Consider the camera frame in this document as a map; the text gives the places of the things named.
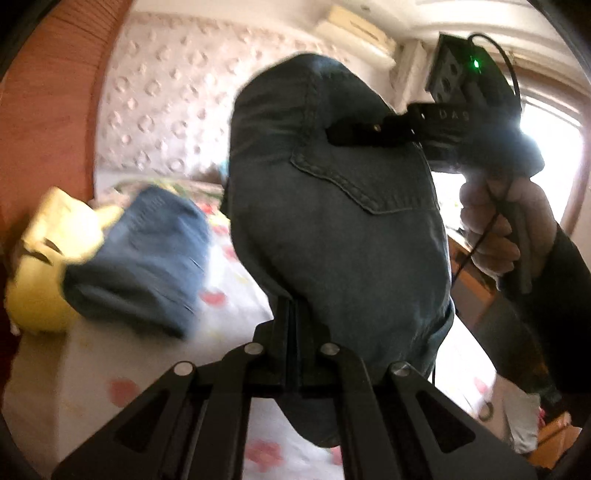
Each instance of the yellow object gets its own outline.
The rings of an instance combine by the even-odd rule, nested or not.
[[[101,229],[111,228],[116,224],[121,215],[123,215],[123,208],[118,205],[107,205],[94,210],[96,216],[99,219],[99,225]]]
[[[115,223],[120,216],[115,210],[99,216],[60,189],[50,189],[21,238],[24,253],[4,301],[10,319],[32,332],[66,330],[78,317],[61,294],[66,265],[94,256],[104,241],[101,223]]]

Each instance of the textured wall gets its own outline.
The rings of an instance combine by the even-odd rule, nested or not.
[[[198,177],[228,157],[238,89],[298,51],[365,63],[334,46],[198,17],[134,12],[113,51],[100,104],[97,168]]]

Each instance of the pink flower pattern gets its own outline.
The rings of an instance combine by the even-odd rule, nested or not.
[[[343,452],[340,451],[340,447],[333,447],[330,449],[332,460],[335,465],[343,464]]]
[[[223,254],[230,261],[238,261],[238,257],[236,256],[236,252],[232,245],[225,245],[223,247]]]
[[[226,294],[222,291],[205,290],[199,294],[199,297],[212,307],[221,307],[226,303]]]
[[[488,387],[480,378],[474,378],[474,386],[480,393],[480,395],[484,395],[488,391]]]
[[[230,233],[230,230],[225,225],[213,225],[212,232],[215,233],[216,235],[224,236],[224,235],[228,235]]]
[[[213,214],[213,206],[207,203],[198,203],[197,207],[205,213],[205,215],[212,215]]]
[[[112,378],[108,382],[107,392],[109,400],[115,407],[124,408],[140,394],[141,390],[129,378]]]
[[[244,457],[258,465],[260,473],[268,472],[271,468],[283,464],[281,446],[275,442],[254,440],[246,446]]]

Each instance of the hand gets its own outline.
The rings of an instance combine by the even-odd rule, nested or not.
[[[506,183],[488,180],[491,193],[499,199],[506,191]],[[513,181],[506,196],[509,202],[517,202],[523,208],[531,242],[532,278],[544,269],[548,254],[554,245],[557,224],[542,188],[526,178]],[[473,247],[491,221],[496,207],[482,181],[467,181],[460,189],[462,223],[468,229],[467,241]],[[515,268],[519,259],[517,245],[506,238],[511,233],[507,219],[499,215],[491,231],[474,252],[474,264],[487,275],[498,278]]]

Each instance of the bright window light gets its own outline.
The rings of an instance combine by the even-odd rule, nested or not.
[[[550,107],[541,107],[544,107],[541,102],[525,104],[521,129],[537,142],[544,157],[544,170],[532,177],[532,181],[544,189],[554,217],[560,220],[583,155],[583,137],[576,120],[562,112],[554,113]],[[462,209],[459,190],[465,178],[434,172],[433,181],[443,222],[446,227],[458,230]]]

